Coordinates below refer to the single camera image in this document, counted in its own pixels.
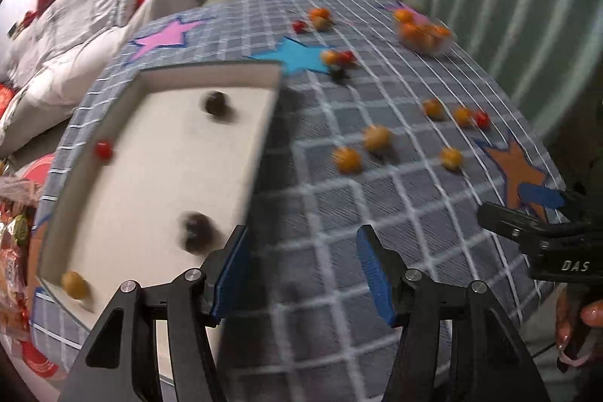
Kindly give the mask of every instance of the white tray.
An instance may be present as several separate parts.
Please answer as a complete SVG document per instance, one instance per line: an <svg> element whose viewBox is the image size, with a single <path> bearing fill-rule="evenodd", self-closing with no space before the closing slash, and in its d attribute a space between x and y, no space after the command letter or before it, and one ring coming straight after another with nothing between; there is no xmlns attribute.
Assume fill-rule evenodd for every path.
<svg viewBox="0 0 603 402"><path fill-rule="evenodd" d="M40 282L88 329L125 280L168 283L204 256L182 250L179 218L210 217L221 248L243 223L279 90L276 63L200 64L141 72L97 124L59 197L44 239ZM203 109L210 91L230 99L233 118ZM115 142L111 162L96 142ZM61 276L88 282L86 302L71 299ZM207 330L216 353L219 330ZM162 376L172 379L167 326L158 323Z"/></svg>

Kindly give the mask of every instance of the gray checkered tablecloth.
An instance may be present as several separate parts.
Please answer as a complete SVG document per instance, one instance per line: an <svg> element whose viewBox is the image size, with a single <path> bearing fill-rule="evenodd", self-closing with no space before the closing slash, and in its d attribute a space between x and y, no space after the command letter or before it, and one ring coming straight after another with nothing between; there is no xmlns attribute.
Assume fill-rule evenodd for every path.
<svg viewBox="0 0 603 402"><path fill-rule="evenodd" d="M529 317L552 286L530 280L526 259L505 238L481 229L479 203L500 202L504 179L474 143L503 146L512 135L550 187L562 181L549 154L507 96L458 46L438 59L402 48L386 0L241 0L178 15L185 23L213 17L186 35L183 47L153 50L136 62L128 44L92 85L63 135L40 201L49 216L81 146L112 101L143 69L237 60L275 48L283 36L354 51L348 87L301 72L284 79L249 206L256 243L246 292L224 324L218 369L231 401L380 400L400 333L378 317L356 258L355 232L371 223L386 247L434 280L488 283L517 322ZM296 35L291 22L311 7L335 19L326 33ZM158 31L155 21L138 36ZM420 102L436 96L490 114L492 128L460 130L427 120ZM393 131L395 158L363 152L364 171L342 176L334 145L361 147L370 123ZM465 156L462 174L439 165L443 146ZM37 348L68 370L86 333L44 291L32 317ZM440 372L449 360L442 324ZM173 389L164 384L167 400Z"/></svg>

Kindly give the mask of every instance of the cherry tomato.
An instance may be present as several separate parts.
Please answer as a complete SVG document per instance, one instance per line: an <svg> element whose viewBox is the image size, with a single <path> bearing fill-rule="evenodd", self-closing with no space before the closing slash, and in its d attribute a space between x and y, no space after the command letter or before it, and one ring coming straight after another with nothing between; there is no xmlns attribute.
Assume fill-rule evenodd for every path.
<svg viewBox="0 0 603 402"><path fill-rule="evenodd" d="M108 161L113 156L113 146L107 141L100 141L94 147L94 152L103 161Z"/></svg>
<svg viewBox="0 0 603 402"><path fill-rule="evenodd" d="M297 20L297 21L294 21L291 26L295 33L300 34L300 33L303 33L304 31L306 31L306 28L308 25L305 22L303 22L302 20Z"/></svg>
<svg viewBox="0 0 603 402"><path fill-rule="evenodd" d="M345 52L341 52L339 54L339 58L340 58L340 63L342 63L345 66L350 66L354 62L356 62L356 57L354 55L354 52L351 52L349 50L347 50Z"/></svg>
<svg viewBox="0 0 603 402"><path fill-rule="evenodd" d="M473 115L473 120L475 120L475 125L477 125L480 130L487 130L490 128L490 117L484 110L477 110L475 115Z"/></svg>
<svg viewBox="0 0 603 402"><path fill-rule="evenodd" d="M310 9L310 11L308 12L308 16L310 16L310 19L318 17L328 20L331 18L331 12L326 8L315 8Z"/></svg>

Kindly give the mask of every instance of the orange cherry tomato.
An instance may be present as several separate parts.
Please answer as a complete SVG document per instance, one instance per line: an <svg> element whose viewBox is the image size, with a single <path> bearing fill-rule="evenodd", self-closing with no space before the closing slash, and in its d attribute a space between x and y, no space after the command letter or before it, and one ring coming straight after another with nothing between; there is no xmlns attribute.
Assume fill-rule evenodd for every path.
<svg viewBox="0 0 603 402"><path fill-rule="evenodd" d="M442 165L449 171L458 172L464 161L462 153L453 147L444 147L439 153Z"/></svg>
<svg viewBox="0 0 603 402"><path fill-rule="evenodd" d="M414 21L414 16L408 9L396 9L394 11L394 18L401 23L412 23Z"/></svg>
<svg viewBox="0 0 603 402"><path fill-rule="evenodd" d="M324 18L326 20L331 18L331 12L326 8L314 8L308 12L310 19L312 18Z"/></svg>
<svg viewBox="0 0 603 402"><path fill-rule="evenodd" d="M423 35L421 28L414 23L400 25L400 36L408 41L414 41Z"/></svg>
<svg viewBox="0 0 603 402"><path fill-rule="evenodd" d="M469 108L464 106L459 106L453 113L453 117L455 122L457 122L458 126L471 126L473 123L473 113Z"/></svg>
<svg viewBox="0 0 603 402"><path fill-rule="evenodd" d="M444 119L444 106L441 101L435 97L423 101L423 111L432 120Z"/></svg>
<svg viewBox="0 0 603 402"><path fill-rule="evenodd" d="M435 26L434 27L434 31L435 33L437 33L439 36L444 37L444 38L450 38L452 36L452 31L450 31L447 27L445 26Z"/></svg>

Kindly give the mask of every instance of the metal screw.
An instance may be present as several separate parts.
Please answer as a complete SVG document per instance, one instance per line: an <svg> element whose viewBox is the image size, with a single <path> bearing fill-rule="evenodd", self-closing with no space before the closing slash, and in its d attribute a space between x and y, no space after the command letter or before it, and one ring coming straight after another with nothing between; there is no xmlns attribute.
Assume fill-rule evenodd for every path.
<svg viewBox="0 0 603 402"><path fill-rule="evenodd" d="M471 284L471 290L475 293L486 293L488 286L483 281L474 281Z"/></svg>
<svg viewBox="0 0 603 402"><path fill-rule="evenodd" d="M201 278L201 271L198 269L189 269L185 273L185 279L188 281L197 281L199 278Z"/></svg>
<svg viewBox="0 0 603 402"><path fill-rule="evenodd" d="M136 288L136 282L132 281L132 280L124 281L121 284L121 286L119 287L119 289L122 290L123 293L130 293L135 288Z"/></svg>
<svg viewBox="0 0 603 402"><path fill-rule="evenodd" d="M407 269L404 276L408 281L418 281L423 278L423 273L421 273L418 269Z"/></svg>

